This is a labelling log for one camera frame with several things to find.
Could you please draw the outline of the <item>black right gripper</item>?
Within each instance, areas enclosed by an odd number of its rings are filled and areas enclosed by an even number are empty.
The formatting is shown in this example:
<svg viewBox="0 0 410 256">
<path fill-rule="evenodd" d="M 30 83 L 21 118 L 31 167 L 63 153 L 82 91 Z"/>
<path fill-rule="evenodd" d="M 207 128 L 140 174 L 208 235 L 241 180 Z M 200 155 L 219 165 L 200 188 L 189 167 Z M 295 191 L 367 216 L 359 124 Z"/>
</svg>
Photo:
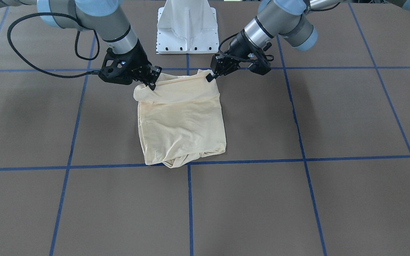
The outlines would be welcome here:
<svg viewBox="0 0 410 256">
<path fill-rule="evenodd" d="M 140 40 L 137 41 L 135 47 L 130 50 L 128 54 L 130 55 L 130 59 L 127 62 L 127 69 L 133 81 L 140 81 L 154 91 L 162 68 L 157 65 L 152 65 L 148 60 Z"/>
</svg>

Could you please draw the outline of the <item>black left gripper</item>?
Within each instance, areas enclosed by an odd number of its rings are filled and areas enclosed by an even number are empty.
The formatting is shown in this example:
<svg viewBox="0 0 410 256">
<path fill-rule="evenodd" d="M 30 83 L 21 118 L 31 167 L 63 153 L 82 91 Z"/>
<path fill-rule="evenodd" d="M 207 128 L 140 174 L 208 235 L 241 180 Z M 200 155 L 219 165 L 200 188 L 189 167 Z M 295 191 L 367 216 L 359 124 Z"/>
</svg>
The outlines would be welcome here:
<svg viewBox="0 0 410 256">
<path fill-rule="evenodd" d="M 221 46 L 227 40 L 232 39 L 229 43 L 228 50 L 221 51 Z M 218 47 L 219 53 L 214 54 L 211 59 L 211 72 L 206 75 L 206 80 L 212 82 L 216 77 L 228 75 L 240 69 L 240 63 L 253 63 L 248 56 L 252 53 L 251 43 L 248 41 L 245 31 L 242 30 L 225 39 Z"/>
</svg>

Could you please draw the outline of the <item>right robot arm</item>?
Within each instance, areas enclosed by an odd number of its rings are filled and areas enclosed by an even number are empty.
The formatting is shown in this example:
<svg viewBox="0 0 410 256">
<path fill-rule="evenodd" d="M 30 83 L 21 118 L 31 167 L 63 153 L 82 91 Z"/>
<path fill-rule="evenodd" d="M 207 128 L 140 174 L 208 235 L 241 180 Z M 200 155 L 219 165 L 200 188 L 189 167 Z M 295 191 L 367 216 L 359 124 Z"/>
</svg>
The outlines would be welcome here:
<svg viewBox="0 0 410 256">
<path fill-rule="evenodd" d="M 129 85 L 138 81 L 154 90 L 161 68 L 148 60 L 120 4 L 120 0 L 38 0 L 36 8 L 39 13 L 56 13 L 43 17 L 52 27 L 97 33 L 107 45 L 98 73 L 104 82 Z"/>
</svg>

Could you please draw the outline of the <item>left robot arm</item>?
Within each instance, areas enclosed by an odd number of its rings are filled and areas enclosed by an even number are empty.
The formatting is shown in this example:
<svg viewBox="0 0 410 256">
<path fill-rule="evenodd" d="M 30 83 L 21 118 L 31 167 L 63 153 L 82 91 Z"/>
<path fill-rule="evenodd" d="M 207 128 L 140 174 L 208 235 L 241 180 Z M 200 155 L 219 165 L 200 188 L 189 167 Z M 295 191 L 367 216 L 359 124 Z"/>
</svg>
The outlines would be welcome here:
<svg viewBox="0 0 410 256">
<path fill-rule="evenodd" d="M 230 43 L 226 51 L 221 50 L 219 43 L 207 81 L 239 70 L 241 63 L 249 63 L 252 73 L 267 74 L 274 57 L 266 51 L 275 36 L 285 39 L 293 49 L 309 50 L 317 42 L 318 32 L 307 15 L 333 10 L 340 3 L 340 0 L 262 0 L 257 15 L 244 29 L 227 38 Z"/>
</svg>

